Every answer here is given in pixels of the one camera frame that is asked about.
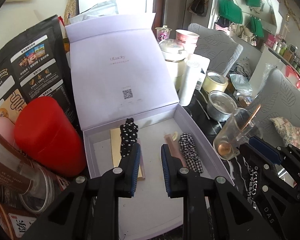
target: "black and white checkered fabric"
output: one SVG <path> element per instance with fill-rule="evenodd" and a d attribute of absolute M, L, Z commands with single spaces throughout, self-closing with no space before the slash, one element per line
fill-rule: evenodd
<path fill-rule="evenodd" d="M 191 135 L 188 133 L 181 134 L 179 144 L 181 153 L 186 159 L 188 168 L 198 173 L 203 173 L 201 161 L 197 155 L 197 150 Z"/>
<path fill-rule="evenodd" d="M 133 144 L 137 142 L 138 126 L 133 122 L 133 118 L 128 118 L 125 124 L 120 125 L 121 147 L 120 154 L 122 157 L 129 156 Z"/>

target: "leaf pattern chair cover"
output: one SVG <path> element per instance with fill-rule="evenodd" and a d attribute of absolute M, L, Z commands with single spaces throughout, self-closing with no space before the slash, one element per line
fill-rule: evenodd
<path fill-rule="evenodd" d="M 194 53 L 210 59 L 208 70 L 226 76 L 240 56 L 243 47 L 223 31 L 191 23 L 188 30 L 200 35 Z"/>
<path fill-rule="evenodd" d="M 292 125 L 300 127 L 300 91 L 277 68 L 270 71 L 263 89 L 247 109 L 253 112 L 257 105 L 261 109 L 256 117 L 263 129 L 263 139 L 273 147 L 284 146 L 270 118 L 285 117 Z"/>

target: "patterned pillow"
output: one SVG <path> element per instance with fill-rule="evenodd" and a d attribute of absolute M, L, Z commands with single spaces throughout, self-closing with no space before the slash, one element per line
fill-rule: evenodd
<path fill-rule="evenodd" d="M 284 117 L 270 118 L 275 129 L 282 137 L 285 146 L 292 144 L 300 149 L 300 127 L 294 127 L 288 119 Z"/>

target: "open box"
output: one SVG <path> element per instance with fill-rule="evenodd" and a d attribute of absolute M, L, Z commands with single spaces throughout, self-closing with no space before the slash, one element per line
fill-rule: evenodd
<path fill-rule="evenodd" d="M 119 199 L 121 239 L 149 239 L 183 223 L 183 200 L 170 199 L 161 163 L 164 135 L 192 135 L 202 176 L 232 180 L 178 95 L 151 30 L 154 14 L 100 17 L 66 27 L 74 98 L 91 178 L 113 168 L 110 130 L 133 117 L 145 180 Z"/>

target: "box lid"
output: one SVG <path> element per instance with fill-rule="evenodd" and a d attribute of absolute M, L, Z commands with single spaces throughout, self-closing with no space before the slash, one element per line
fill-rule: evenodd
<path fill-rule="evenodd" d="M 151 30 L 154 16 L 114 15 L 66 27 L 82 130 L 179 102 Z"/>

